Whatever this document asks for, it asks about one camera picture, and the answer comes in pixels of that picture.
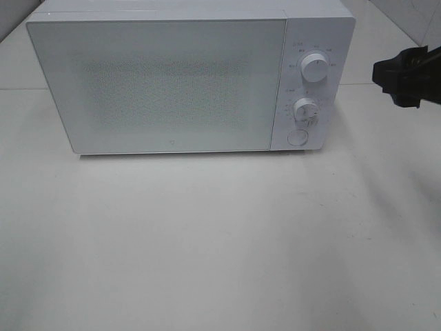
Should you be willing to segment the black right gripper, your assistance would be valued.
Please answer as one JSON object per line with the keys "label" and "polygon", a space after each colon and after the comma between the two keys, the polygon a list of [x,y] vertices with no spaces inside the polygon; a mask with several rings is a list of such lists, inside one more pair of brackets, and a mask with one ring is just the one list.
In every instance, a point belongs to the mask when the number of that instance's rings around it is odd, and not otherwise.
{"label": "black right gripper", "polygon": [[[427,55],[425,66],[412,69],[413,62]],[[419,108],[421,101],[440,105],[441,47],[428,52],[428,47],[407,48],[393,58],[373,65],[372,81],[389,94],[402,108]]]}

